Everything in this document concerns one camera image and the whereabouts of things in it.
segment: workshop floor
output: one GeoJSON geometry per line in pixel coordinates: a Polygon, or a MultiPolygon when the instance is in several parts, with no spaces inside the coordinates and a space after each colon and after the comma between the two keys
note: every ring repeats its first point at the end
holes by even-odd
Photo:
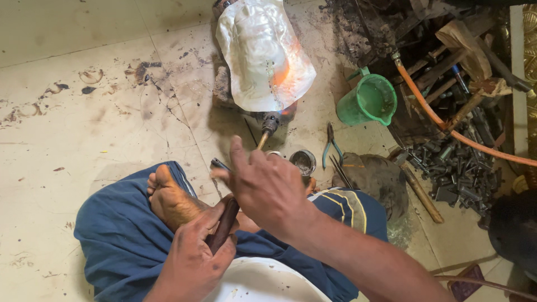
{"type": "MultiPolygon", "coordinates": [[[[90,194],[122,177],[175,160],[201,200],[214,204],[229,192],[209,178],[211,159],[229,164],[233,134],[247,149],[254,143],[244,117],[212,108],[214,65],[221,60],[212,2],[22,0],[0,13],[0,26],[10,28],[0,32],[6,41],[0,53],[0,292],[6,301],[92,300],[74,221],[90,194]],[[137,74],[146,73],[150,80],[138,85],[137,74]],[[84,94],[85,87],[96,89],[84,94]]],[[[349,127],[336,116],[335,101],[354,85],[344,80],[353,69],[337,54],[331,16],[318,8],[324,4],[285,1],[317,77],[295,120],[266,149],[287,156],[308,149],[320,161],[329,120],[344,152],[386,156],[396,143],[385,127],[349,127]]],[[[248,122],[258,139],[259,127],[248,122]]],[[[326,188],[332,174],[319,162],[314,177],[326,188]]],[[[487,280],[506,284],[512,264],[495,255],[477,214],[437,203],[446,222],[436,225],[409,195],[408,213],[390,222],[394,243],[435,274],[456,275],[477,261],[487,280]]],[[[485,299],[507,301],[491,289],[468,301],[485,299]]]]}

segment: pliers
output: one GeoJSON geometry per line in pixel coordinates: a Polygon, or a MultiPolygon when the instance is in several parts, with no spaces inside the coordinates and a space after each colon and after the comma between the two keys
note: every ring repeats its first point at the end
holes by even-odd
{"type": "Polygon", "coordinates": [[[328,143],[326,144],[326,147],[323,152],[323,169],[326,169],[326,155],[328,153],[328,149],[330,148],[331,143],[334,144],[334,148],[339,154],[339,165],[343,166],[343,154],[341,153],[341,150],[339,150],[339,147],[336,144],[336,140],[334,139],[334,129],[332,128],[332,123],[329,121],[326,122],[326,133],[328,134],[328,143]]]}

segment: orange hose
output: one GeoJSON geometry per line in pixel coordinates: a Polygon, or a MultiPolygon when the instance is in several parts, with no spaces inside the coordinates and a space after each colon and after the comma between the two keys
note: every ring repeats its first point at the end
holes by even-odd
{"type": "MultiPolygon", "coordinates": [[[[423,109],[425,110],[425,112],[427,112],[427,114],[429,115],[429,117],[435,122],[438,124],[438,126],[440,126],[440,128],[442,130],[444,130],[447,126],[446,126],[446,123],[440,119],[438,117],[438,115],[436,115],[436,113],[432,110],[432,108],[429,106],[429,104],[427,103],[427,101],[425,100],[425,98],[422,96],[422,94],[419,92],[418,88],[416,87],[416,84],[414,84],[414,81],[410,78],[409,74],[407,73],[407,70],[405,69],[405,67],[403,66],[403,63],[401,62],[401,59],[395,59],[395,65],[397,66],[397,70],[399,70],[399,73],[401,74],[401,76],[403,77],[403,79],[405,80],[405,82],[407,83],[408,87],[410,88],[410,90],[412,90],[412,93],[416,96],[416,98],[418,99],[419,103],[422,105],[423,109]]],[[[505,160],[509,160],[509,161],[513,161],[513,162],[518,162],[518,163],[523,163],[523,164],[527,164],[529,166],[535,166],[537,167],[537,161],[534,161],[534,160],[530,160],[530,159],[525,159],[523,157],[518,157],[518,156],[514,156],[514,155],[511,155],[511,154],[507,154],[507,153],[503,153],[503,152],[500,152],[500,151],[496,151],[494,149],[491,149],[491,148],[488,148],[488,147],[485,147],[469,138],[466,138],[464,135],[460,134],[459,132],[453,130],[451,131],[451,135],[460,140],[461,142],[473,147],[473,148],[476,148],[477,150],[480,150],[480,151],[483,151],[485,153],[488,153],[492,156],[495,156],[495,157],[500,157],[501,159],[505,159],[505,160]]]]}

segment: water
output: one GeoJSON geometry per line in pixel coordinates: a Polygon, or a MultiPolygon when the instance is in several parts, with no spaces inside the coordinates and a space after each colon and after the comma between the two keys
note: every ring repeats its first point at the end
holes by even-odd
{"type": "Polygon", "coordinates": [[[384,96],[373,83],[364,83],[360,86],[360,102],[369,114],[381,118],[383,116],[384,96]]]}

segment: wooden handle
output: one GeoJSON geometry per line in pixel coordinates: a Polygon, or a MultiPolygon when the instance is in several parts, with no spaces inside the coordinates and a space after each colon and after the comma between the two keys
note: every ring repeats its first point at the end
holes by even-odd
{"type": "Polygon", "coordinates": [[[414,173],[410,171],[409,167],[406,163],[403,163],[400,165],[401,169],[403,170],[408,184],[410,184],[410,187],[414,190],[414,193],[419,198],[419,201],[422,202],[423,206],[429,212],[429,215],[433,219],[434,222],[438,224],[443,224],[444,219],[442,215],[440,215],[440,212],[436,209],[436,207],[433,205],[433,202],[429,199],[429,196],[425,193],[425,191],[422,188],[422,185],[419,184],[418,179],[414,176],[414,173]]]}
{"type": "Polygon", "coordinates": [[[238,209],[239,206],[237,199],[232,198],[226,205],[226,209],[222,213],[222,216],[220,216],[220,223],[216,228],[216,232],[209,238],[207,242],[207,245],[209,246],[209,249],[211,249],[211,253],[213,253],[213,255],[216,254],[218,249],[228,238],[229,231],[231,230],[231,227],[235,222],[235,218],[237,217],[238,209]]]}

